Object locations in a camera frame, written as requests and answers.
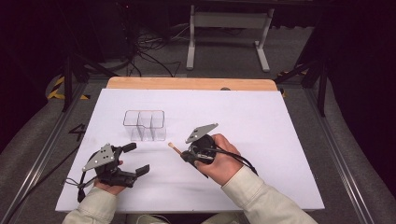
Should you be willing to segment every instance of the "table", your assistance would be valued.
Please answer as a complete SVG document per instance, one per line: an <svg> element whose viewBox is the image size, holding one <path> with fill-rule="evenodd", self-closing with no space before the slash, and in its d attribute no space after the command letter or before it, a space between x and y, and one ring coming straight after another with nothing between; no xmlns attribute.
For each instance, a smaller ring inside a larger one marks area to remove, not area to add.
<svg viewBox="0 0 396 224"><path fill-rule="evenodd" d="M224 87L231 91L217 91ZM136 142L136 150L121 155L123 171L134 172L150 164L150 172L120 194L119 213L239 211L214 181L167 145L173 142L186 150L184 139L192 129L213 122L219 127L210 134L223 133L229 138L268 184L305 210L324 208L287 108L272 80L113 77L101 92L68 177L79 179L88 158L105 143L124 146L131 142L122 126L128 109L163 110L167 136L165 141ZM94 171L88 172L86 179L93 176ZM77 192L76 187L65 185L56 210L75 209Z"/></svg>

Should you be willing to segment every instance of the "small stick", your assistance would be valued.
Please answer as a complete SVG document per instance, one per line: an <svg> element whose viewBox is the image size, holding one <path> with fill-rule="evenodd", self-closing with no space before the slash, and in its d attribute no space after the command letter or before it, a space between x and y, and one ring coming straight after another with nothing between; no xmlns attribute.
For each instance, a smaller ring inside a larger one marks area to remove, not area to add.
<svg viewBox="0 0 396 224"><path fill-rule="evenodd" d="M177 147L175 147L172 143L168 143L168 146L171 147L175 152L177 152L178 155L181 155L180 150L178 150Z"/></svg>

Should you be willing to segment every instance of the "metal frame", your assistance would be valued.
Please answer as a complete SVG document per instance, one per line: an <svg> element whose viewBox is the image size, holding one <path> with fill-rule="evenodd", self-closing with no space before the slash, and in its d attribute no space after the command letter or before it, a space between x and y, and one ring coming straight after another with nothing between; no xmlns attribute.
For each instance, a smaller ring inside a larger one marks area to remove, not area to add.
<svg viewBox="0 0 396 224"><path fill-rule="evenodd" d="M190 43L187 54L187 70L194 67L195 57L195 27L227 27L262 29L262 38L255 41L255 48L259 56L263 72L270 72L263 46L274 15L274 9L267 13L218 13L218 12L195 12L195 6L191 6L190 14Z"/></svg>

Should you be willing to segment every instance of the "metal stand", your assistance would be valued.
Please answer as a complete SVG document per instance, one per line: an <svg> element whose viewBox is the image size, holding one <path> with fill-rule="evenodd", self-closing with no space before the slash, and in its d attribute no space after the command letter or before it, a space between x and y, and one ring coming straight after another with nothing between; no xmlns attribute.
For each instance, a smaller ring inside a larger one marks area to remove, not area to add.
<svg viewBox="0 0 396 224"><path fill-rule="evenodd" d="M218 13L218 12L195 12L195 7L191 6L190 14L190 44L187 55L187 70L194 67L195 54L195 27L225 27L225 28L247 28L262 29L262 38L255 41L257 54L263 72L269 72L270 67L262 49L265 38L270 28L274 10L269 9L267 13Z"/></svg>
<svg viewBox="0 0 396 224"><path fill-rule="evenodd" d="M89 79L85 64L88 64L97 71L107 75L108 77L117 77L118 75L108 71L102 65L95 63L88 58L82 56L78 50L78 43L70 30L64 13L56 1L37 1L47 20L51 20L56 32L59 34L62 49L64 51L64 109L63 112L71 105L73 99L73 75L77 82L87 82Z"/></svg>

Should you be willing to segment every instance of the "human hand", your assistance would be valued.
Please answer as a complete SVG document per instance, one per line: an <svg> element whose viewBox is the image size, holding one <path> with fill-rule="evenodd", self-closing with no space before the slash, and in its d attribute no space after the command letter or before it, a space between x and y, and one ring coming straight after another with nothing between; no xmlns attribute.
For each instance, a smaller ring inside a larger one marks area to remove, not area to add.
<svg viewBox="0 0 396 224"><path fill-rule="evenodd" d="M119 193L121 193L124 189L126 189L126 187L123 186L109 186L107 184L103 184L100 182L100 180L98 178L95 179L95 182L93 183L93 185L99 189L105 190L111 194L114 195L118 195Z"/></svg>
<svg viewBox="0 0 396 224"><path fill-rule="evenodd" d="M238 149L222 134L214 134L212 138L215 144L222 149L241 155ZM217 153L215 160L211 164L205 164L200 161L195 161L194 164L201 173L210 176L210 178L221 186L225 185L243 166L241 162L223 153Z"/></svg>

